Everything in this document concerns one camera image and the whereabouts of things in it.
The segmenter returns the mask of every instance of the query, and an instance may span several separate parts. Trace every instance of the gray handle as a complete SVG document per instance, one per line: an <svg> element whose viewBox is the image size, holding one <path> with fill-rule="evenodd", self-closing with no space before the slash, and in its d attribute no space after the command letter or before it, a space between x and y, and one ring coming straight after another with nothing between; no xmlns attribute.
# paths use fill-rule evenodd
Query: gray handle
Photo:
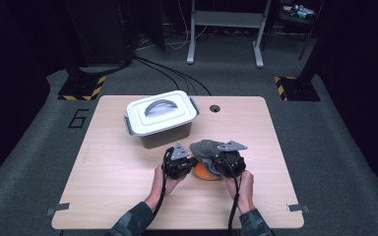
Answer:
<svg viewBox="0 0 378 236"><path fill-rule="evenodd" d="M190 97L190 102L192 102L192 105L193 105L193 107L194 107L195 110L196 110L196 114L199 115L200 111L199 111L198 104L196 104L195 100L192 99L192 97Z"/></svg>
<svg viewBox="0 0 378 236"><path fill-rule="evenodd" d="M168 104L168 105L171 105L172 107L177 107L176 103L174 103L173 101L171 100L166 100L166 99L160 99L160 100L156 100L154 102L152 102L152 104L150 104L147 108L146 108L146 111L144 112L144 114L146 116L149 115L150 111L155 108L155 106L157 105L160 105L160 104Z"/></svg>
<svg viewBox="0 0 378 236"><path fill-rule="evenodd" d="M131 136L134 135L133 129L131 129L130 119L128 117L124 116L124 123L125 123L125 129L127 130L128 134Z"/></svg>

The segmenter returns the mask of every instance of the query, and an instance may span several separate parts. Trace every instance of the orange object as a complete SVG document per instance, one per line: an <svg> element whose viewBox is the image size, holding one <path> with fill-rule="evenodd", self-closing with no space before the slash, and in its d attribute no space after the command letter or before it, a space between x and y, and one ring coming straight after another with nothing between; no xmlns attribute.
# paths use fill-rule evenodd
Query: orange object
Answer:
<svg viewBox="0 0 378 236"><path fill-rule="evenodd" d="M193 169L192 172L196 175L196 177L203 179L203 180L219 180L220 177L211 174L205 165L199 162Z"/></svg>

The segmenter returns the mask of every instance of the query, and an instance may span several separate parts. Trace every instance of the table leg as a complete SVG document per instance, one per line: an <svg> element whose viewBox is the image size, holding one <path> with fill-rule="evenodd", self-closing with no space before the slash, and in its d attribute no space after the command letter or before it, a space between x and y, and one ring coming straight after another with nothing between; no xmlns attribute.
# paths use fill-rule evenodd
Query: table leg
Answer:
<svg viewBox="0 0 378 236"><path fill-rule="evenodd" d="M195 58L195 0L192 0L192 12L191 12L191 19L190 19L190 42L189 42L189 51L188 51L188 58L187 64L193 64Z"/></svg>
<svg viewBox="0 0 378 236"><path fill-rule="evenodd" d="M268 17L271 2L272 0L268 0L266 2L265 11L263 12L262 20L260 21L260 28L259 28L259 33L257 34L257 40L253 41L253 49L254 49L254 56L256 58L256 66L260 69L264 67L262 53L260 50L260 42L263 37L263 31L265 29L266 20Z"/></svg>

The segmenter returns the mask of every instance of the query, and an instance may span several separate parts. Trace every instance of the human hand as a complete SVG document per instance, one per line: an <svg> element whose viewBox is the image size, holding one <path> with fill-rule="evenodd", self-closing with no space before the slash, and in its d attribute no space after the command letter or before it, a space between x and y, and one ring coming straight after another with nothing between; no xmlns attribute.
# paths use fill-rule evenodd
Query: human hand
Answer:
<svg viewBox="0 0 378 236"><path fill-rule="evenodd" d="M158 166L155 169L155 177L153 179L152 190L150 191L150 194L147 196L147 198L144 200L144 202L152 210L155 210L156 206L158 205L158 200L161 195L161 188L162 188L162 181L163 181L162 175L163 175L163 170L161 169L161 166ZM174 188L180 183L180 181L185 179L185 177L186 175L179 179L167 178L165 182L164 196L169 195L174 190Z"/></svg>
<svg viewBox="0 0 378 236"><path fill-rule="evenodd" d="M226 187L228 188L229 195L234 199L236 188L233 178L226 178L222 176L223 181L225 182ZM237 177L237 182L240 185L238 191L238 211L243 214L253 208L253 183L254 176L248 170L244 170L241 175Z"/></svg>

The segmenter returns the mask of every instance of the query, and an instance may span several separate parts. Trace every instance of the wooden table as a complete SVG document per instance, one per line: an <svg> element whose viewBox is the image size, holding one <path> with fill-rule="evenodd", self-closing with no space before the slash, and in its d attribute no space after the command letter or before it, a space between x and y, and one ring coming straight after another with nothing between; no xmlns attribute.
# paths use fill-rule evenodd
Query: wooden table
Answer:
<svg viewBox="0 0 378 236"><path fill-rule="evenodd" d="M60 204L55 229L107 229L150 192L154 169L167 148L146 149L140 138L130 136L124 125L126 106L145 96L106 95L100 98L84 138ZM200 109L191 135L181 140L189 145L201 140L248 146L240 154L255 176L254 204L271 228L299 228L303 217L286 205L298 204L284 156L262 97L192 96ZM218 105L219 112L212 112ZM206 181L190 173L164 199L149 229L226 229L232 206L223 181ZM240 228L238 212L233 227Z"/></svg>

